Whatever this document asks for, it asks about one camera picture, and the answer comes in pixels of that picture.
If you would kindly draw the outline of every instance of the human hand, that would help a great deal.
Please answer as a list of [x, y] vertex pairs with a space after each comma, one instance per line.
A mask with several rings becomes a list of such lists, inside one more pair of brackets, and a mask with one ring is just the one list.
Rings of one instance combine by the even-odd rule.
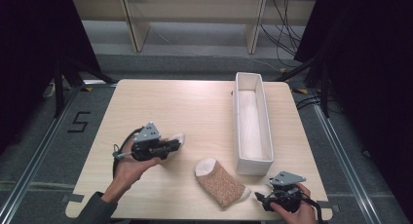
[[[298, 188], [308, 197], [310, 190], [303, 184], [297, 183]], [[301, 202], [300, 207], [294, 213], [288, 212], [282, 206], [276, 203], [270, 203], [270, 207], [277, 212], [287, 224], [315, 224], [316, 213], [313, 207], [305, 202]]]
[[[123, 148], [122, 153], [131, 151], [133, 139], [134, 137], [128, 141]], [[160, 158], [153, 158], [148, 161], [140, 162], [135, 160], [131, 155], [127, 155], [119, 160], [113, 181], [101, 198], [107, 203], [116, 204], [131, 188], [133, 183], [140, 179], [143, 172], [157, 165], [160, 161]]]

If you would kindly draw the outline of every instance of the wooden table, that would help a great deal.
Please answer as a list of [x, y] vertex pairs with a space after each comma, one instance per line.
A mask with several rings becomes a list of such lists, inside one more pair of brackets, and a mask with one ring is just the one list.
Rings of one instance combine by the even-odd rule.
[[[113, 144], [153, 121], [163, 137], [178, 132], [186, 141], [172, 160], [146, 171], [120, 200], [112, 217], [187, 220], [276, 220], [266, 212], [253, 192], [269, 194], [269, 178], [281, 170], [307, 178], [304, 182], [315, 201], [327, 201], [319, 171], [301, 120], [285, 83], [264, 83], [275, 161], [266, 176], [237, 175], [234, 171], [234, 81], [123, 80], [107, 108], [90, 154], [70, 202], [69, 217], [78, 216], [95, 191], [104, 192], [112, 180]], [[195, 164], [213, 157], [252, 190], [250, 197], [225, 210], [198, 184]], [[322, 210], [324, 220], [332, 217]]]

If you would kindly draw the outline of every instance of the human arm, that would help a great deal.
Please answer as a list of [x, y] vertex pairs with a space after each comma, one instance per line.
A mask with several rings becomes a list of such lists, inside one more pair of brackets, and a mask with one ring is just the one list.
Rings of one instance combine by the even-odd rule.
[[[122, 152], [130, 152], [132, 145], [133, 141], [129, 140]], [[157, 165], [160, 161], [160, 158], [153, 158], [149, 161], [139, 162], [131, 155], [121, 159], [116, 166], [115, 176], [105, 193], [95, 193], [74, 223], [107, 223], [116, 210], [117, 203], [133, 183], [140, 179], [143, 172]]]
[[[311, 192], [303, 184], [297, 183], [298, 188], [307, 196], [310, 197]], [[287, 224], [315, 224], [316, 213], [313, 207], [306, 202], [301, 202], [300, 207], [294, 213], [288, 212], [282, 206], [276, 203], [270, 203], [270, 207], [277, 212]]]

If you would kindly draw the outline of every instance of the black sleeve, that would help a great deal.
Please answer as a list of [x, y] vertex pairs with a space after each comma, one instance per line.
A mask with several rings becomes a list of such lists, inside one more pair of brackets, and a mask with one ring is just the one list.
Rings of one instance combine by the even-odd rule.
[[79, 216], [73, 223], [103, 224], [108, 223], [113, 212], [118, 205], [106, 203], [101, 199], [103, 194], [94, 193], [86, 206], [82, 209]]

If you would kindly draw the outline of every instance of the gray floor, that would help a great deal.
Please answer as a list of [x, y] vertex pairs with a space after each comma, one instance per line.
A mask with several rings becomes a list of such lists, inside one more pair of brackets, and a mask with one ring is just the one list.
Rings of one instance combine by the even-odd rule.
[[[85, 21], [85, 27], [103, 72], [117, 79], [234, 80], [237, 71], [250, 71], [262, 74], [263, 79], [269, 81], [281, 76], [281, 68], [291, 69], [282, 63], [298, 64], [282, 50], [277, 54], [276, 47], [263, 33], [255, 55], [248, 55], [241, 25], [154, 23], [139, 54], [132, 50], [125, 24]], [[277, 32], [274, 26], [267, 28], [272, 33]], [[303, 29], [296, 28], [296, 31], [302, 33]], [[85, 79], [94, 79], [88, 74], [83, 75]], [[303, 88], [304, 77], [305, 74], [300, 74], [291, 78], [288, 84], [292, 88]], [[114, 88], [108, 87], [76, 92], [12, 223], [71, 222], [64, 213], [66, 199], [76, 184], [113, 92]], [[294, 93], [293, 97], [300, 101], [309, 95]], [[21, 132], [21, 142], [10, 145], [0, 156], [0, 202], [6, 202], [42, 142], [54, 120], [54, 105], [54, 99], [47, 98], [36, 107], [36, 114]], [[346, 114], [337, 102], [329, 102], [329, 109], [330, 122], [382, 223], [408, 223], [375, 165], [360, 154], [362, 144]], [[79, 111], [90, 112], [80, 119], [88, 125], [83, 133], [70, 133], [70, 130], [79, 128], [72, 124]], [[328, 223], [368, 223], [319, 121], [317, 107], [306, 106], [299, 110], [299, 114], [328, 199], [335, 210]], [[157, 223], [176, 222], [165, 220]]]

